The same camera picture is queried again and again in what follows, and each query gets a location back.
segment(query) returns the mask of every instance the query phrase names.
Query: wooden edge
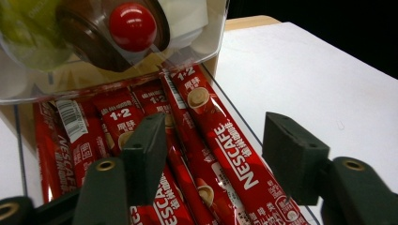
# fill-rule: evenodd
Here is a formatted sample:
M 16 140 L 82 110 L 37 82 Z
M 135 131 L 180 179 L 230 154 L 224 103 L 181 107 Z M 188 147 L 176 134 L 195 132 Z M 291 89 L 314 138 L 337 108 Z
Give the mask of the wooden edge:
M 0 105 L 0 119 L 3 120 L 6 127 L 9 128 L 15 135 L 17 130 L 15 128 L 15 112 L 13 105 Z
M 224 31 L 231 31 L 262 25 L 271 25 L 276 23 L 280 23 L 280 21 L 264 15 L 236 18 L 226 20 Z M 203 66 L 207 68 L 207 70 L 213 77 L 216 75 L 218 58 L 218 55 L 216 55 L 203 63 Z

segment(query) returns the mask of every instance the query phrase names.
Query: transparent plastic bin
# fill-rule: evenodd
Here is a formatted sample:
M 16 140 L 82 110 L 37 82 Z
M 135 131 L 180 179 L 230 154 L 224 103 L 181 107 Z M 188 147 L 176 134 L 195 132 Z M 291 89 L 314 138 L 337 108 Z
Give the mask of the transparent plastic bin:
M 202 63 L 220 50 L 228 4 L 0 0 L 0 104 L 106 91 L 159 67 Z

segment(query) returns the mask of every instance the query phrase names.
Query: red coffee sachet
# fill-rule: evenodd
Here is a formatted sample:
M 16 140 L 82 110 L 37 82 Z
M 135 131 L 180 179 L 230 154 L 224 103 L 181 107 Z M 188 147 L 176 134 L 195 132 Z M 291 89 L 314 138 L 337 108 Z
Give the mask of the red coffee sachet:
M 216 224 L 216 219 L 208 211 L 199 196 L 196 185 L 194 184 L 191 174 L 185 165 L 181 147 L 176 136 L 173 120 L 170 114 L 170 105 L 164 95 L 161 81 L 156 80 L 137 86 L 132 89 L 132 93 L 137 97 L 138 101 L 145 110 L 145 115 L 152 113 L 166 113 L 166 139 L 169 165 L 175 175 L 176 182 L 181 188 L 185 201 L 190 208 L 191 214 L 197 224 Z
M 115 157 L 144 118 L 143 110 L 127 87 L 98 94 L 92 99 L 112 138 Z
M 195 224 L 167 164 L 161 175 L 153 208 L 157 216 L 152 219 L 155 224 Z
M 38 165 L 44 203 L 77 188 L 69 138 L 55 106 L 33 104 Z
M 255 152 L 199 66 L 168 74 L 252 221 L 307 224 Z
M 81 187 L 89 165 L 110 156 L 100 116 L 91 97 L 57 100 L 55 104 L 69 136 L 76 183 Z
M 200 136 L 181 96 L 168 77 L 161 76 L 161 81 L 178 136 L 186 149 L 188 166 L 204 202 L 223 224 L 250 224 L 242 202 Z
M 150 211 L 154 211 L 152 205 L 146 206 L 131 206 L 130 214 L 133 225 L 151 225 L 154 224 L 150 214 Z

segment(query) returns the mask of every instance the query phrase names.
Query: white object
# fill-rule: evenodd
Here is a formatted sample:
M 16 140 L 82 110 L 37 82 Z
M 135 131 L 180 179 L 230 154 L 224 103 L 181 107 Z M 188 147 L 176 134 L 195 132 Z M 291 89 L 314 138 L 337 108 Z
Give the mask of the white object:
M 208 24 L 206 0 L 160 0 L 159 3 L 170 26 L 168 48 L 191 45 Z

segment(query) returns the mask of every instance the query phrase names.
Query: red knob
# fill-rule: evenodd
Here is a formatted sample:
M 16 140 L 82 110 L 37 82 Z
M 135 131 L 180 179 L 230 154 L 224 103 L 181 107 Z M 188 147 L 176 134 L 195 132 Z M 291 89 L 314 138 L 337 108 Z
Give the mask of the red knob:
M 152 45 L 156 29 L 151 12 L 137 3 L 121 4 L 114 9 L 109 20 L 109 31 L 116 44 L 135 53 Z

